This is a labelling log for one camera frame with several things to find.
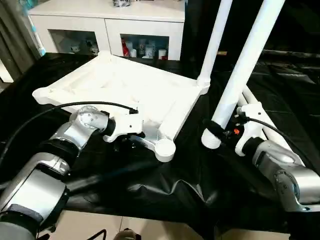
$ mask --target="curtain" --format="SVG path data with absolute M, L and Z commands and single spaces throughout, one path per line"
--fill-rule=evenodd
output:
M 0 0 L 0 59 L 13 80 L 19 78 L 40 54 L 15 0 Z

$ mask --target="red bottle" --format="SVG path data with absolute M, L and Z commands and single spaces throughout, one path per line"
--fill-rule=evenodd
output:
M 129 49 L 127 48 L 126 41 L 123 38 L 121 38 L 121 42 L 122 42 L 123 56 L 129 57 L 130 56 L 130 52 L 129 52 Z

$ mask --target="black cable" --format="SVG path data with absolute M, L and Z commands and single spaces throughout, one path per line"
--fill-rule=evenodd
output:
M 70 103 L 65 103 L 65 104 L 61 104 L 61 105 L 57 105 L 57 106 L 53 106 L 45 111 L 42 111 L 38 114 L 36 114 L 35 116 L 31 117 L 29 120 L 25 121 L 20 127 L 18 127 L 14 133 L 11 135 L 11 137 L 9 138 L 9 140 L 7 141 L 7 143 L 4 146 L 4 149 L 1 153 L 0 156 L 0 166 L 2 165 L 2 162 L 4 161 L 4 158 L 8 152 L 9 147 L 11 146 L 13 140 L 15 139 L 15 137 L 21 132 L 21 130 L 28 125 L 30 122 L 32 122 L 33 120 L 49 113 L 52 112 L 54 110 L 57 109 L 62 109 L 65 107 L 70 107 L 70 106 L 76 106 L 76 105 L 88 105 L 88 104 L 97 104 L 97 105 L 109 105 L 109 106 L 116 106 L 119 108 L 123 108 L 123 109 L 128 109 L 130 114 L 137 114 L 138 110 L 133 109 L 132 107 L 129 106 L 125 106 L 122 104 L 118 104 L 118 103 L 114 103 L 114 102 L 107 102 L 107 101 L 77 101 L 77 102 L 70 102 Z
M 102 240 L 106 240 L 107 238 L 107 230 L 102 229 L 100 232 L 96 233 L 95 235 L 93 235 L 92 237 L 88 238 L 87 240 L 94 240 L 97 237 L 99 237 L 101 234 L 103 234 Z
M 270 129 L 272 129 L 273 131 L 277 132 L 278 134 L 280 134 L 286 141 L 288 141 L 292 146 L 294 146 L 294 148 L 296 150 L 298 150 L 300 152 L 300 154 L 305 158 L 305 160 L 307 160 L 309 162 L 309 164 L 312 166 L 312 162 L 310 161 L 310 159 L 307 157 L 307 155 L 291 140 L 291 138 L 286 135 L 284 132 L 280 131 L 279 129 L 277 129 L 276 127 L 264 122 L 264 121 L 260 121 L 258 119 L 255 118 L 251 118 L 251 117 L 247 117 L 244 116 L 243 117 L 245 120 L 247 121 L 252 121 L 252 122 L 256 122 L 258 124 L 262 124 Z

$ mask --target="orange component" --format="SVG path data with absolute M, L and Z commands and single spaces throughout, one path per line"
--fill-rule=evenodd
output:
M 239 134 L 240 134 L 240 131 L 239 131 L 239 129 L 237 129 L 237 128 L 233 129 L 233 132 L 234 132 L 236 135 L 239 135 Z

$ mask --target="white cabinet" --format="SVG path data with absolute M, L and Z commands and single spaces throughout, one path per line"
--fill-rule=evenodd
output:
M 185 21 L 184 1 L 132 1 L 114 7 L 112 0 L 50 0 L 29 11 L 47 53 L 90 54 L 108 50 L 123 56 L 123 42 L 139 51 L 139 41 L 152 44 L 154 57 L 165 50 L 179 60 Z

